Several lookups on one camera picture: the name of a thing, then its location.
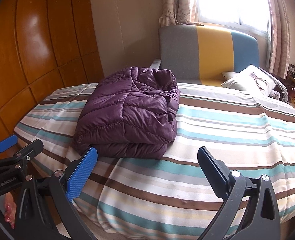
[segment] pillowcase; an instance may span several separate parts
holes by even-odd
[[[248,91],[254,96],[268,97],[275,88],[275,83],[259,68],[249,65],[238,75],[222,84],[225,88]]]
[[[236,73],[236,72],[222,72],[221,74],[225,80],[229,80],[229,79],[235,77],[236,75],[238,75],[238,73]]]

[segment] blue gripper pad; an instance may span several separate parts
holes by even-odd
[[[17,144],[16,135],[12,135],[0,142],[0,153],[5,152],[7,149],[11,148],[13,145]]]
[[[75,169],[70,179],[67,181],[66,196],[70,202],[74,198],[79,197],[81,191],[89,178],[95,164],[97,162],[97,151],[91,148],[83,160],[81,160],[78,167]]]

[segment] beige curtain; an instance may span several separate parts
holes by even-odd
[[[290,23],[285,0],[268,0],[270,5],[270,73],[285,79],[290,63]]]
[[[163,0],[163,14],[160,26],[187,24],[194,22],[196,0]]]

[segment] striped bedsheet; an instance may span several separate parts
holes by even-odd
[[[206,146],[244,176],[270,176],[281,221],[295,215],[295,110],[271,98],[203,85],[178,84],[178,134],[162,160],[99,158],[75,207],[109,233],[132,239],[197,239],[219,209],[198,166]],[[16,126],[19,143],[41,139],[33,161],[44,176],[79,155],[69,145],[96,84],[59,89]],[[231,225],[233,233],[247,198]]]

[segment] purple down jacket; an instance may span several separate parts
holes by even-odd
[[[78,119],[72,147],[99,156],[160,159],[177,133],[180,91],[170,70],[130,67],[98,84]]]

